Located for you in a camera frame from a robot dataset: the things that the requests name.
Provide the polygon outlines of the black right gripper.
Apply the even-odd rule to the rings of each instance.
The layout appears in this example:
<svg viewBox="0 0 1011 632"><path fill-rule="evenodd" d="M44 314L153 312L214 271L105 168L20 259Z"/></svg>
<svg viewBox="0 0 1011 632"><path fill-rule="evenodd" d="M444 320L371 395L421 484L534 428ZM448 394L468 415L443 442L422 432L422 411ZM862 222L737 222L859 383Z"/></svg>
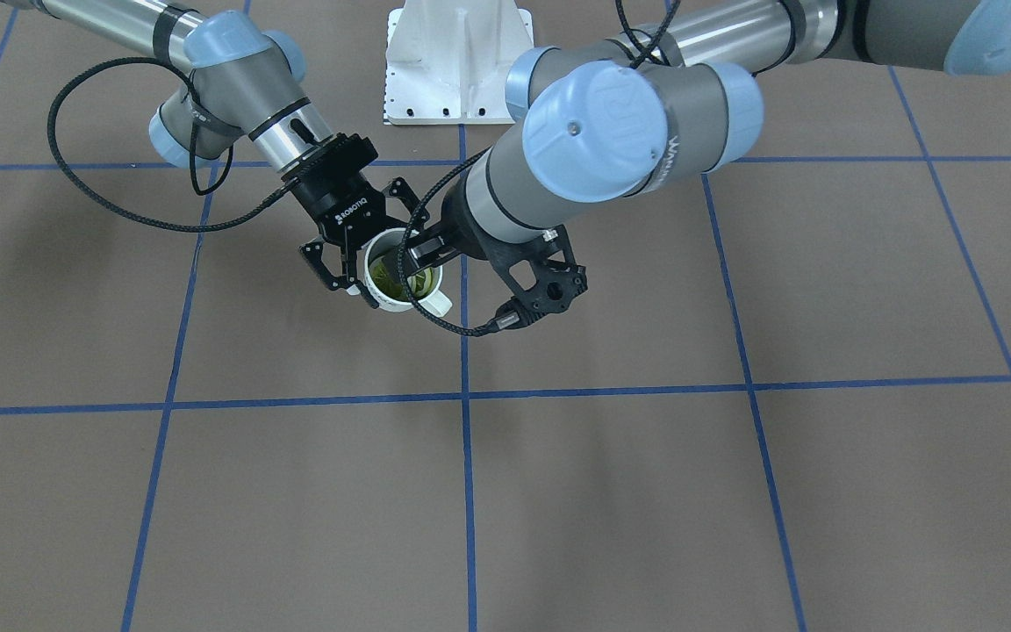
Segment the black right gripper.
<svg viewBox="0 0 1011 632"><path fill-rule="evenodd" d="M335 133L282 176L283 183L319 228L318 239L298 247L298 254L329 291L362 293L358 249L378 233L412 228L405 241L405 268L441 267L461 254L461 234L424 232L416 219L420 197L404 177L393 177L377 191L362 170L378 157L362 136ZM394 216L394 205L405 208L406 219Z"/></svg>

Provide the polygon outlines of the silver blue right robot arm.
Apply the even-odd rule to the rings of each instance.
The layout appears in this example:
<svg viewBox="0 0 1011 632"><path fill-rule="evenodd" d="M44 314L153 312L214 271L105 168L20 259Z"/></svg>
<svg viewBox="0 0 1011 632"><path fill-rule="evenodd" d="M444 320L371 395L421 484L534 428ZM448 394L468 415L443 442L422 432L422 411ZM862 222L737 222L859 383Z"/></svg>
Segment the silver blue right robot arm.
<svg viewBox="0 0 1011 632"><path fill-rule="evenodd" d="M365 295L369 265L361 252L380 233L400 227L386 211L385 197L362 176L377 158L362 136L334 132L301 87L306 72L300 49L284 32L262 31L240 11L204 13L166 1L16 1L21 11L79 25L85 31L132 51L127 59L104 61L74 77L54 97L45 136L59 169L85 196L117 215L176 233L227 231L292 195L318 227L301 255L330 291ZM249 139L278 176L281 187L255 212L217 224L180 225L150 219L110 203L91 189L61 155L57 124L71 92L105 69L144 64L164 68L181 88L149 121L158 155L189 173L198 196L211 195L220 181L199 182L199 171L217 159L229 175L237 140Z"/></svg>

